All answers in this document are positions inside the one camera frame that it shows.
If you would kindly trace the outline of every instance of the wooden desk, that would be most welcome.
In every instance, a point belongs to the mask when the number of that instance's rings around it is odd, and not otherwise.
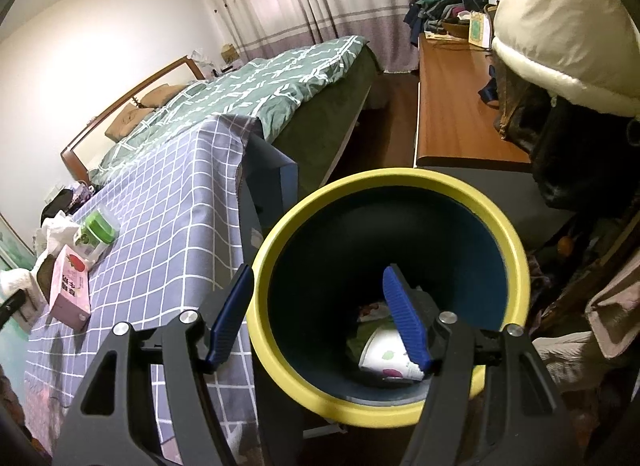
[[[424,35],[419,48],[416,165],[529,171],[527,153],[500,138],[497,110],[478,96],[489,80],[486,52]]]

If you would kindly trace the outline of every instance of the gray checkered cloth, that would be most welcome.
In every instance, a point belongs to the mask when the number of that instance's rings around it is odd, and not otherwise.
[[[79,221],[102,204],[121,229],[90,273],[92,316],[86,330],[75,333],[47,310],[31,332],[25,379],[33,402],[27,402],[27,423],[49,450],[115,323],[129,321],[136,329],[166,324],[198,308],[214,287],[225,287],[242,263],[237,193],[252,122],[242,115],[212,115],[114,178],[74,216]],[[246,323],[228,362],[207,383],[232,450],[255,454],[259,438]],[[162,367],[153,366],[152,384],[166,443],[174,432]]]

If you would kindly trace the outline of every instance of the blue strap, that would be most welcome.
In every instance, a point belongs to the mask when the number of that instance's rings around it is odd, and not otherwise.
[[[209,354],[206,361],[214,369],[228,359],[251,296],[254,294],[254,271],[246,265],[239,272],[241,274],[233,284],[225,305],[211,328]]]
[[[432,361],[428,348],[427,329],[407,296],[407,287],[399,269],[395,269],[392,265],[385,269],[382,274],[382,290],[386,304],[391,311],[409,359],[418,365],[422,372],[426,372]]]
[[[498,81],[495,79],[495,67],[493,65],[489,65],[489,77],[491,77],[491,79],[484,88],[478,90],[478,96],[480,96],[482,102],[487,106],[497,108],[489,104],[492,101],[498,100]]]

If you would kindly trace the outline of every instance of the metal screw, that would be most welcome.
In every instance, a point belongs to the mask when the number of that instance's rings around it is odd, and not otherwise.
[[[113,326],[113,333],[116,336],[125,335],[127,332],[129,332],[129,324],[125,323],[124,321],[121,321],[120,323],[116,323]]]
[[[196,311],[185,311],[180,314],[180,321],[182,323],[193,323],[198,319],[198,313]]]
[[[523,328],[520,327],[520,325],[516,325],[515,323],[510,323],[507,325],[507,332],[511,334],[511,336],[515,336],[516,338],[524,334]]]
[[[447,325],[453,325],[456,321],[458,321],[458,315],[451,311],[442,311],[438,319],[442,323],[446,323]]]

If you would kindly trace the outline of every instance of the wooden floor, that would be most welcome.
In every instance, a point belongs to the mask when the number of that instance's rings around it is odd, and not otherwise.
[[[376,168],[412,167],[418,107],[418,76],[383,74],[388,104],[360,114],[330,181]],[[305,410],[305,426],[326,422]],[[396,466],[400,463],[413,427],[389,430],[349,428],[305,441],[301,466]]]
[[[383,74],[380,78],[388,92],[388,104],[360,114],[330,182],[361,171],[414,165],[418,76]]]

